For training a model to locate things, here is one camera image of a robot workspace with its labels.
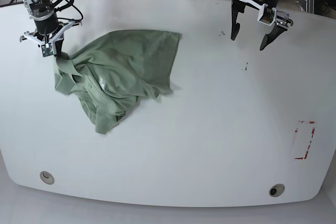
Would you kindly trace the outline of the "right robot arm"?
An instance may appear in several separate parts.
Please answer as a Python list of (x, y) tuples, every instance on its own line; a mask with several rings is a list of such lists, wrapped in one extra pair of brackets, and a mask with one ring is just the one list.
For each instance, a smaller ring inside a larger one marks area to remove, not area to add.
[(31, 40), (41, 49), (43, 57), (60, 56), (64, 33), (73, 26), (78, 26), (83, 20), (82, 12), (80, 18), (60, 18), (57, 16), (67, 8), (73, 7), (74, 0), (23, 0), (29, 18), (35, 23), (34, 32), (25, 32), (19, 39)]

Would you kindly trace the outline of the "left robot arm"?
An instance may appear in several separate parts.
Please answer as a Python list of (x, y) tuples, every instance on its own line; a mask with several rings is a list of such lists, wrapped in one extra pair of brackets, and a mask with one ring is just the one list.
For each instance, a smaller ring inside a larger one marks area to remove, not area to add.
[(234, 41), (240, 30), (240, 23), (237, 22), (239, 13), (244, 13), (245, 7), (258, 10), (257, 21), (271, 26), (270, 33), (264, 35), (259, 50), (264, 50), (282, 33), (286, 32), (293, 21), (286, 12), (279, 11), (277, 4), (279, 0), (231, 0), (232, 28), (230, 38)]

